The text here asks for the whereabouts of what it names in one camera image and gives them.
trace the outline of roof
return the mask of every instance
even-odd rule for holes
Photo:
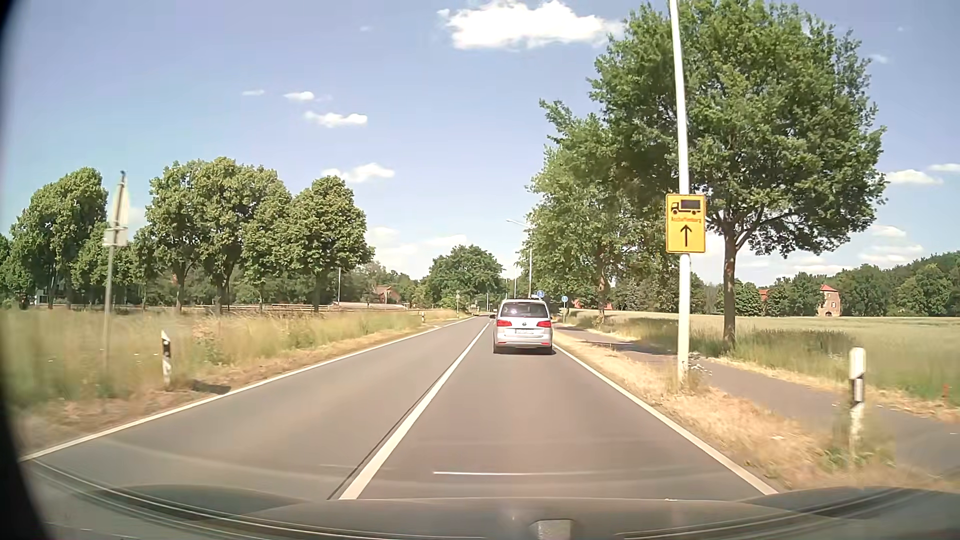
[[[510,302],[518,302],[518,303],[522,303],[522,302],[539,302],[539,303],[541,303],[541,304],[546,304],[546,302],[544,302],[543,300],[541,300],[541,299],[539,299],[539,298],[508,298],[508,299],[500,302],[500,304],[507,304],[507,303],[510,303]]]

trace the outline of rear bumper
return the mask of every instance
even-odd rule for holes
[[[540,349],[553,347],[553,332],[543,335],[515,335],[506,332],[497,332],[493,336],[493,345],[496,347],[516,347]]]

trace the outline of roadside verge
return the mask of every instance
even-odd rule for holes
[[[895,466],[882,452],[870,452],[849,464],[837,433],[806,430],[749,400],[699,383],[696,373],[691,374],[690,390],[677,393],[670,364],[645,364],[560,332],[554,339],[625,392],[780,491],[839,485],[960,488],[955,480]]]
[[[205,374],[208,386],[226,391],[210,395],[196,384],[171,391],[150,390],[128,399],[98,399],[84,402],[60,400],[27,411],[12,413],[13,432],[21,461],[34,459],[167,416],[194,406],[237,394],[268,382],[361,355],[381,347],[424,335],[470,320],[439,321],[430,328],[384,330],[361,337],[337,340],[313,349],[263,358],[253,369],[211,367]]]

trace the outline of distant car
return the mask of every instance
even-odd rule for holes
[[[537,349],[553,354],[553,323],[546,302],[539,299],[514,298],[500,303],[493,330],[493,353],[502,355],[509,349]]]

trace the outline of white pole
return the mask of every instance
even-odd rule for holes
[[[530,248],[530,286],[527,288],[527,298],[534,295],[534,248]]]
[[[120,184],[117,185],[116,191],[116,201],[113,204],[113,215],[109,216],[108,226],[109,231],[106,236],[108,239],[108,254],[107,254],[107,282],[104,286],[104,377],[108,376],[109,364],[110,364],[110,312],[112,309],[113,301],[110,298],[113,288],[113,255],[116,251],[116,245],[119,241],[118,235],[120,234],[120,228],[126,227],[127,224],[121,224],[121,219],[125,219],[126,215],[124,213],[124,198],[127,196],[124,193],[124,190],[127,188],[127,173],[125,171],[120,171]]]
[[[866,401],[864,376],[867,373],[867,352],[862,347],[850,349],[850,459],[856,457],[856,446],[863,430],[863,409]]]
[[[163,385],[170,389],[170,373],[173,371],[173,360],[170,357],[170,337],[167,332],[160,331],[160,345],[163,347]]]
[[[684,92],[684,57],[680,44],[680,10],[677,0],[670,0],[670,26],[673,31],[673,71],[677,87],[677,154],[680,169],[680,194],[690,192],[690,176],[686,154],[686,96]],[[677,317],[677,378],[686,380],[690,357],[690,254],[680,254],[680,305]]]

